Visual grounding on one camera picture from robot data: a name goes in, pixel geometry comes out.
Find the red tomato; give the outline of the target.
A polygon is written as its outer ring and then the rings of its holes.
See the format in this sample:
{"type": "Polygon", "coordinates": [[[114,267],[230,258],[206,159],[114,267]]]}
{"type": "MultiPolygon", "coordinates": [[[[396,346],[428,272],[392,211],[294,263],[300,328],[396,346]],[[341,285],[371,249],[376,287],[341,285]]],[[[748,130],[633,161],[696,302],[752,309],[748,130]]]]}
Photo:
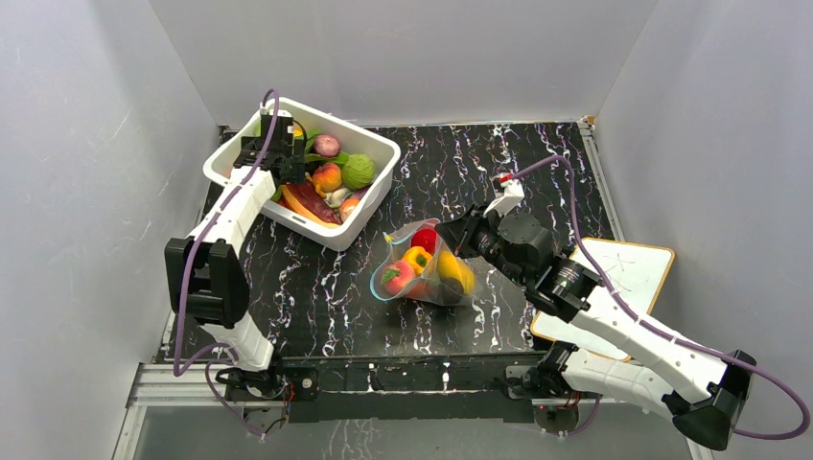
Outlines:
{"type": "Polygon", "coordinates": [[[437,245],[437,233],[433,228],[424,228],[415,232],[410,240],[411,247],[421,247],[433,255],[437,245]]]}

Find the yellow mango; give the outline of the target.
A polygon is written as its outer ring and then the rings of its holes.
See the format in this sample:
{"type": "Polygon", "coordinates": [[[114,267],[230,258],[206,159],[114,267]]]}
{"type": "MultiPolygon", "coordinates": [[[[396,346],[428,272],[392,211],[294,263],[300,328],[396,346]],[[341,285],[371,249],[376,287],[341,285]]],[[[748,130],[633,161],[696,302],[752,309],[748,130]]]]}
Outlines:
{"type": "Polygon", "coordinates": [[[449,278],[459,282],[465,294],[475,292],[475,274],[466,263],[449,250],[442,250],[437,258],[436,268],[441,279],[449,278]]]}

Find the yellow bell pepper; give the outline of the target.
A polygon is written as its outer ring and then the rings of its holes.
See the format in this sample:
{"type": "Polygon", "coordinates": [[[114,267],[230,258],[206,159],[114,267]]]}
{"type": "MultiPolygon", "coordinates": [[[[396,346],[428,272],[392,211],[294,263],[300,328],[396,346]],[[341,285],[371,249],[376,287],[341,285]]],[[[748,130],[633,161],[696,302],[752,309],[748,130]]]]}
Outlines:
{"type": "Polygon", "coordinates": [[[412,268],[416,277],[420,277],[429,266],[432,257],[433,255],[421,247],[411,247],[404,253],[401,260],[412,268]]]}

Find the clear zip top bag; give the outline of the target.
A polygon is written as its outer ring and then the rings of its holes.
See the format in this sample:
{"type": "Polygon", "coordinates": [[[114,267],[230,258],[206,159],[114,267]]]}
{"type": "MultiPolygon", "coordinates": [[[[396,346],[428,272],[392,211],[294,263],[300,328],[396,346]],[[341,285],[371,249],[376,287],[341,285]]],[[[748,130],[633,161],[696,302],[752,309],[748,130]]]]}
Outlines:
{"type": "Polygon", "coordinates": [[[387,254],[374,270],[370,290],[380,301],[411,299],[440,307],[472,303],[480,284],[437,232],[440,220],[411,222],[383,235],[387,254]]]}

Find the dark purple eggplant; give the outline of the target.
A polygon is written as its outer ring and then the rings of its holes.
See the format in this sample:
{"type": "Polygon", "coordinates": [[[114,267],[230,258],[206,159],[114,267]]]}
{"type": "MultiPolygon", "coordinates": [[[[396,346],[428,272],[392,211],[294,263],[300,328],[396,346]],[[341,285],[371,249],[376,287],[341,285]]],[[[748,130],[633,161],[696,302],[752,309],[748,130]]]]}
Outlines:
{"type": "Polygon", "coordinates": [[[442,306],[458,306],[463,303],[465,290],[455,278],[442,278],[438,285],[438,302],[442,306]]]}

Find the pink peach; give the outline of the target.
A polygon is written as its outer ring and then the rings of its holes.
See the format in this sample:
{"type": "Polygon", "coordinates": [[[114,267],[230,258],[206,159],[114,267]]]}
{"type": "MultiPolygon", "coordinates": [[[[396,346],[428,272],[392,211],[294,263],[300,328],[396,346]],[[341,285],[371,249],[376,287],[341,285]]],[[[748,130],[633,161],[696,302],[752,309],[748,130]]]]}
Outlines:
{"type": "Polygon", "coordinates": [[[387,265],[380,281],[384,290],[391,296],[400,294],[416,277],[412,266],[403,260],[387,265]]]}

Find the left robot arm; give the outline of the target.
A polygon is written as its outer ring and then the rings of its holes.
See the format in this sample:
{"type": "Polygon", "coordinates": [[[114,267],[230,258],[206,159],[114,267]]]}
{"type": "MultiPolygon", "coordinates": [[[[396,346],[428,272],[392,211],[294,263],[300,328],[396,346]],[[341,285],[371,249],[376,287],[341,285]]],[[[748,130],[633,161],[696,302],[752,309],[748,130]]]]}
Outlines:
{"type": "Polygon", "coordinates": [[[249,130],[221,195],[187,237],[172,238],[165,264],[175,334],[193,318],[226,351],[234,367],[250,373],[249,386],[264,399],[285,390],[285,371],[271,363],[273,346],[248,311],[249,285],[239,255],[247,232],[279,185],[304,178],[305,139],[295,135],[286,110],[261,112],[260,133],[249,130]]]}

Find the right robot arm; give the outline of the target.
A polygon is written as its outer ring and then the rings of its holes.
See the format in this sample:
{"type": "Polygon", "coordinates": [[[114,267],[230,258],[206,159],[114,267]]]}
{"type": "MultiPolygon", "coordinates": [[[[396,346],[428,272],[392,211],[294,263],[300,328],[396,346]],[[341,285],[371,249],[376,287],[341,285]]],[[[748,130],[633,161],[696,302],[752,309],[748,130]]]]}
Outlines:
{"type": "Polygon", "coordinates": [[[695,343],[683,347],[680,335],[658,334],[647,313],[590,301],[604,281],[556,251],[552,233],[528,213],[500,217],[486,206],[473,206],[435,230],[454,255],[483,258],[520,287],[538,311],[603,338],[639,362],[634,366],[575,344],[556,345],[537,366],[549,395],[576,390],[636,403],[703,447],[727,448],[749,398],[756,365],[751,355],[741,350],[705,354],[695,343]]]}

